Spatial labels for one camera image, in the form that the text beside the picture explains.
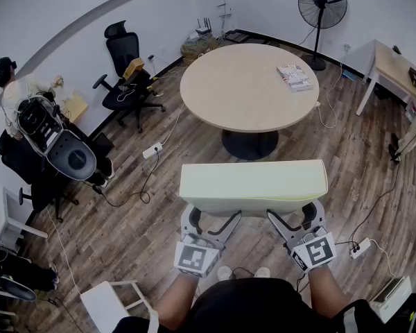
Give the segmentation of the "black floor mats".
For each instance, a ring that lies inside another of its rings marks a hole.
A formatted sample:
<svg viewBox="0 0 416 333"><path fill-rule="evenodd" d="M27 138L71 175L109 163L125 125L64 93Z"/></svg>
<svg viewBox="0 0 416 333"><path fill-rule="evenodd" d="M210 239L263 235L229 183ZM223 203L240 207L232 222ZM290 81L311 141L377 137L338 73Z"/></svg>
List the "black floor mats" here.
<svg viewBox="0 0 416 333"><path fill-rule="evenodd" d="M265 39L257 38L255 34L240 32L240 31L230 31L225 34L225 40L232 44L264 44Z"/></svg>

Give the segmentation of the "white power strip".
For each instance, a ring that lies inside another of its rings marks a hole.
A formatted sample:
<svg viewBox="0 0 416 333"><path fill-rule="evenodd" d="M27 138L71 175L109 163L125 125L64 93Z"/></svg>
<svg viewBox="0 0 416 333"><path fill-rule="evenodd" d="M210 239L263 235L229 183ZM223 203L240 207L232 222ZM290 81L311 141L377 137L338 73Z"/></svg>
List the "white power strip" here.
<svg viewBox="0 0 416 333"><path fill-rule="evenodd" d="M149 159L150 157L153 157L155 155L158 155L163 149L163 145L160 142L157 142L156 144L150 146L147 148L143 153L143 157L145 160Z"/></svg>
<svg viewBox="0 0 416 333"><path fill-rule="evenodd" d="M349 254L352 259L356 259L360 257L369 247L370 247L370 239L364 238L360 243L356 245L354 249L351 249Z"/></svg>

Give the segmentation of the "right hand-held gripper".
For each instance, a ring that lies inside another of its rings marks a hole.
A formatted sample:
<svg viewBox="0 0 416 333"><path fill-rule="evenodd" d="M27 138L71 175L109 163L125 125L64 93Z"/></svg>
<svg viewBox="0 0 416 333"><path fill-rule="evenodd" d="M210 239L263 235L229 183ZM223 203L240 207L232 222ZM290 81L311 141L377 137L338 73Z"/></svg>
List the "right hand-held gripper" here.
<svg viewBox="0 0 416 333"><path fill-rule="evenodd" d="M277 232L285 239L288 254L301 268L308 273L320 268L336 258L336 246L333 235L321 226L324 225L324 207L318 199L302 207L304 220L302 225L292 227L278 213L268 210L267 216ZM312 230L298 239L301 229Z"/></svg>

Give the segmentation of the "small cardboard box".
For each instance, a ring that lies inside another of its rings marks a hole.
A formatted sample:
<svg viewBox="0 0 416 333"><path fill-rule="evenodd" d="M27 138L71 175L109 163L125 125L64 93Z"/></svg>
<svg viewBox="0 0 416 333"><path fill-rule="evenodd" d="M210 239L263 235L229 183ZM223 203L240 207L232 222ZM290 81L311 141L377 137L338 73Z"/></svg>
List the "small cardboard box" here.
<svg viewBox="0 0 416 333"><path fill-rule="evenodd" d="M144 65L145 63L141 58L133 59L123 73L125 80L130 79L133 73L141 71L144 68Z"/></svg>

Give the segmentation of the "printed cover book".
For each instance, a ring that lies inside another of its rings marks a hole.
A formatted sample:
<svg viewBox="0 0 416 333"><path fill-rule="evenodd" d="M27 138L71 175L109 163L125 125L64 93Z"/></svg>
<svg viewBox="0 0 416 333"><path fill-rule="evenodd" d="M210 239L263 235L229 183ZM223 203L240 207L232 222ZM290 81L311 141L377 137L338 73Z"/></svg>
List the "printed cover book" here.
<svg viewBox="0 0 416 333"><path fill-rule="evenodd" d="M277 71L292 92L303 92L313 89L311 79L297 65L279 65Z"/></svg>

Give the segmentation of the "person's left forearm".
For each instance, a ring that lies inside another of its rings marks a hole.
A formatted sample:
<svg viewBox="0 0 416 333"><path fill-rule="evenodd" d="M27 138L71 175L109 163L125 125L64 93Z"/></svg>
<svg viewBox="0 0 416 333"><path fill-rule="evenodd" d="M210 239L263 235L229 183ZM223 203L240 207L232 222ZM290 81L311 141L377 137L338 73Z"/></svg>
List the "person's left forearm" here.
<svg viewBox="0 0 416 333"><path fill-rule="evenodd" d="M178 274L153 308L158 313L159 323L171 331L177 330L189 313L196 294L199 278Z"/></svg>

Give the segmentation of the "white printer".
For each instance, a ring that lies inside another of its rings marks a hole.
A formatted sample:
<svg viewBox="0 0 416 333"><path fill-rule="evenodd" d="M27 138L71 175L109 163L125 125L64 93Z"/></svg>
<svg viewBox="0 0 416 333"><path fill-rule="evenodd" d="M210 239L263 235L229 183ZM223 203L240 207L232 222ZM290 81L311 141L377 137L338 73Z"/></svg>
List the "white printer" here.
<svg viewBox="0 0 416 333"><path fill-rule="evenodd" d="M393 277L370 301L370 307L387 323L412 293L409 276Z"/></svg>

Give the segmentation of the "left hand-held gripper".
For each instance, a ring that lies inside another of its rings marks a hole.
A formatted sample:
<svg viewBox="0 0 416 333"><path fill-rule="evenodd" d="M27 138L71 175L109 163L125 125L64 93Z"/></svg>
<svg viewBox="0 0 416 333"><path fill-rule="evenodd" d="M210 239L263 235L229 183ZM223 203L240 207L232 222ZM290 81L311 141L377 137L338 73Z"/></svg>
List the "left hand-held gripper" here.
<svg viewBox="0 0 416 333"><path fill-rule="evenodd" d="M181 273L206 278L216 265L229 239L242 217L242 211L234 213L217 231L207 231L201 236L199 221L202 212L188 204L181 215L182 237L175 249L174 267Z"/></svg>

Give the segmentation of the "black standing fan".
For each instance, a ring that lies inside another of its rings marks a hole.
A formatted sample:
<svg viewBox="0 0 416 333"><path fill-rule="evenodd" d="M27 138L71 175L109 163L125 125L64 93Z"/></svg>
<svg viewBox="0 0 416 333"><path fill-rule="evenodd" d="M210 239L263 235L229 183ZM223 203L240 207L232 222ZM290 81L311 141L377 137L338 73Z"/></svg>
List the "black standing fan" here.
<svg viewBox="0 0 416 333"><path fill-rule="evenodd" d="M318 53L321 30L334 27L343 19L347 0L298 0L298 8L303 20L316 31L313 53L302 59L312 70L323 71L326 65Z"/></svg>

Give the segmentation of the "white stool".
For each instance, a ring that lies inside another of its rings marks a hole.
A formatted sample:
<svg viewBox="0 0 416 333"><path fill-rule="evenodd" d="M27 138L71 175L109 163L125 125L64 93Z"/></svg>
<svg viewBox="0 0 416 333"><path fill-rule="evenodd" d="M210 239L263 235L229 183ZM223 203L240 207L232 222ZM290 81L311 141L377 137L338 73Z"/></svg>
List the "white stool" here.
<svg viewBox="0 0 416 333"><path fill-rule="evenodd" d="M125 306L114 290L115 287L122 286L132 287L139 296L139 299ZM139 305L145 305L149 313L147 333L158 333L158 313L150 306L146 297L137 286L136 280L118 282L104 281L82 293L80 299L100 333L112 333L121 319L129 317L128 310Z"/></svg>

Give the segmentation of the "white router with black antennas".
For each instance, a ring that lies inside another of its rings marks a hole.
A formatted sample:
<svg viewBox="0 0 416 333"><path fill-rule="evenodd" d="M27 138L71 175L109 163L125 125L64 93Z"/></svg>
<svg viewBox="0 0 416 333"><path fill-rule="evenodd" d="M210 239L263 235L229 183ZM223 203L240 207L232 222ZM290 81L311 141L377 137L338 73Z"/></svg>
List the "white router with black antennas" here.
<svg viewBox="0 0 416 333"><path fill-rule="evenodd" d="M199 35L210 34L212 32L210 19L204 17L202 23L198 19L198 27L195 29L195 32Z"/></svg>

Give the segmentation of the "person's right forearm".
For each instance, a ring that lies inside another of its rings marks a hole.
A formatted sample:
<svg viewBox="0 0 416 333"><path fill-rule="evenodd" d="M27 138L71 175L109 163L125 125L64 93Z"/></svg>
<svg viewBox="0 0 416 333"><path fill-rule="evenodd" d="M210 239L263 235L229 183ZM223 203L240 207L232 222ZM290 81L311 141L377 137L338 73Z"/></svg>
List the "person's right forearm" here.
<svg viewBox="0 0 416 333"><path fill-rule="evenodd" d="M312 309L333 318L350 304L350 299L338 285L328 266L309 271Z"/></svg>

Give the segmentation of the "rectangular desk with white legs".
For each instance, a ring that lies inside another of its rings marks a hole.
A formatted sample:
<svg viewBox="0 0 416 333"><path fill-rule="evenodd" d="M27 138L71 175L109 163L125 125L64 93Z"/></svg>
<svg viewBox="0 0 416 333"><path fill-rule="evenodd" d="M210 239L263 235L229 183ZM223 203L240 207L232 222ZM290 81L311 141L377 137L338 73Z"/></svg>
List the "rectangular desk with white legs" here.
<svg viewBox="0 0 416 333"><path fill-rule="evenodd" d="M378 40L368 42L362 49L367 50L367 54L363 55L363 62L367 68L361 78L362 83L368 83L368 86L358 105L357 116L362 114L379 81L386 80L400 89L405 94L404 102L409 102L410 99L416 100L416 87L413 86L408 74L410 68L415 68L412 62Z"/></svg>

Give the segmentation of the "pale green paper sheet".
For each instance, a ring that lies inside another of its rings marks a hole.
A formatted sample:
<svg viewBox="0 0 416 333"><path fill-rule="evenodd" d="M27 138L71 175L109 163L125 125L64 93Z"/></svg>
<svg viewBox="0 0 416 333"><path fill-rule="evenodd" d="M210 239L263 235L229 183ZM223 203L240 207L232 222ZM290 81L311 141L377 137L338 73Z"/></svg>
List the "pale green paper sheet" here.
<svg viewBox="0 0 416 333"><path fill-rule="evenodd" d="M322 160L184 164L180 198L212 216L294 212L329 189Z"/></svg>

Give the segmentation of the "white shelf frame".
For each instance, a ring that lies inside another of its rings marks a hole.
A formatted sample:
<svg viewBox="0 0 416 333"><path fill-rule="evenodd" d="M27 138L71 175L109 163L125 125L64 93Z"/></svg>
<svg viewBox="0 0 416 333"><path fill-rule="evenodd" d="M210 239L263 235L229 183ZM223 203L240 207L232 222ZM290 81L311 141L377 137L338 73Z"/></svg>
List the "white shelf frame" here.
<svg viewBox="0 0 416 333"><path fill-rule="evenodd" d="M0 244L18 253L26 234L35 235L43 239L48 234L26 224L32 213L32 207L27 200L19 204L19 198L6 188L3 188L4 222L0 229Z"/></svg>

